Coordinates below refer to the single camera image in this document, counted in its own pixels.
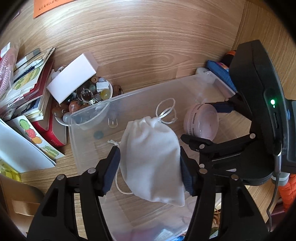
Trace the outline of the person hand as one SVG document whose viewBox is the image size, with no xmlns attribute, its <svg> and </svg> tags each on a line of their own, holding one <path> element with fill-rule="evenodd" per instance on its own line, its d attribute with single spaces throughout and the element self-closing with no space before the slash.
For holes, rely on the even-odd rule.
<svg viewBox="0 0 296 241">
<path fill-rule="evenodd" d="M 296 196 L 296 174 L 290 174 L 288 182 L 278 188 L 283 202 L 284 212 L 292 206 Z"/>
</svg>

